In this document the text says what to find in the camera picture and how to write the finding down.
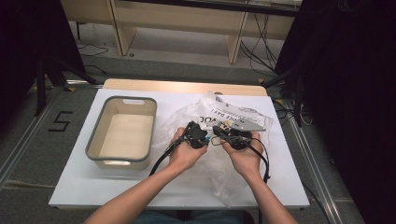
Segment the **white tabletop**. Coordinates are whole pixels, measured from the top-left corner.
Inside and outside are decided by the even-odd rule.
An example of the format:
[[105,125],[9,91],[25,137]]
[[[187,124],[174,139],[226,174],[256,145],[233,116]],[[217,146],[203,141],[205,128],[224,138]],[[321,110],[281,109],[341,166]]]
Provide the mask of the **white tabletop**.
[[[78,208],[100,206],[149,175],[155,163],[151,159],[147,169],[142,171],[103,169],[85,154],[85,148],[92,135],[93,127],[105,100],[114,95],[151,97],[157,102],[153,144],[159,136],[156,132],[167,119],[180,108],[196,103],[202,98],[198,93],[176,93],[158,91],[99,90],[91,110],[78,136],[70,158],[49,201],[58,208]],[[309,205],[300,177],[290,155],[285,136],[280,127],[271,98],[266,96],[220,96],[231,105],[256,109],[274,119],[270,130],[268,154],[271,161],[268,186],[276,197],[289,208]],[[191,178],[181,175],[168,184],[151,203],[151,209],[227,209],[229,208],[213,194],[210,178]],[[257,203],[248,188],[242,188],[232,209],[256,207]]]

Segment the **black curtain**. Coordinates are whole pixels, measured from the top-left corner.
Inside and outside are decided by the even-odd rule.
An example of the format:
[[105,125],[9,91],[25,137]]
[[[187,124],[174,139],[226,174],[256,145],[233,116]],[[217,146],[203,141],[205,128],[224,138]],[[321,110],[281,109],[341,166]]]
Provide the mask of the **black curtain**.
[[67,70],[53,57],[85,72],[60,1],[0,1],[0,123],[4,125],[35,82],[36,66],[62,84]]
[[[302,78],[305,103],[365,222],[390,223],[396,218],[396,7],[391,1],[340,1],[349,7],[335,2],[328,12],[332,22],[318,19],[309,36],[329,28],[325,41],[312,57],[304,57],[306,67],[288,85]],[[279,57],[279,71],[293,67],[309,45],[293,33]],[[301,49],[290,52],[293,46]]]

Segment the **plastic bag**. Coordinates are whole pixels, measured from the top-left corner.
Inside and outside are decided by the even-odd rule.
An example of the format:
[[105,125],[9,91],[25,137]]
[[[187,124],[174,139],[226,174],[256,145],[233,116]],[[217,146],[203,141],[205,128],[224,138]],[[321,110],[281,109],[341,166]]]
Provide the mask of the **plastic bag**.
[[[169,145],[178,127],[185,127],[190,121],[201,122],[207,127],[217,125],[221,121],[231,122],[240,118],[248,119],[261,125],[266,131],[260,132],[261,140],[269,148],[269,131],[273,119],[266,117],[254,109],[230,105],[221,96],[212,92],[205,94],[198,103],[180,108],[160,127],[159,139],[152,145],[151,154],[159,158],[163,150]],[[233,206],[241,188],[247,183],[233,168],[230,157],[222,146],[209,144],[207,153],[188,171],[182,174],[185,179],[210,178],[214,195],[229,207]]]

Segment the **beige plastic tray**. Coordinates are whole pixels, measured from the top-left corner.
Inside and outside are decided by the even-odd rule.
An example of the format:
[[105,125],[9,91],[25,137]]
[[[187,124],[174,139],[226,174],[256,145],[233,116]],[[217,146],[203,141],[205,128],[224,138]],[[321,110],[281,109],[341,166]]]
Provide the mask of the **beige plastic tray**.
[[88,158],[109,168],[146,168],[156,111],[151,98],[108,98],[87,145]]

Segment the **finger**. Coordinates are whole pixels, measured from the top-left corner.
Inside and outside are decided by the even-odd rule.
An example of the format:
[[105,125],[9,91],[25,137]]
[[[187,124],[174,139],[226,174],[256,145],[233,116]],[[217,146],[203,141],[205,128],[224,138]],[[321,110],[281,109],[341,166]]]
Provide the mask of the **finger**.
[[224,148],[224,150],[228,154],[231,154],[234,151],[234,149],[231,147],[231,145],[228,142],[226,142],[225,140],[221,139],[220,142],[221,142],[221,146]]
[[262,143],[260,143],[259,141],[255,140],[255,139],[260,140],[260,134],[256,133],[256,132],[252,132],[251,133],[251,138],[254,138],[254,139],[251,141],[250,145],[252,147],[254,147],[256,150],[258,150],[260,153],[262,153],[263,152]]
[[173,138],[171,139],[171,144],[175,142],[184,133],[184,129],[185,128],[182,127],[177,128],[177,131],[175,132]]
[[207,152],[207,146],[200,147],[197,150],[201,152],[201,156],[202,156]]

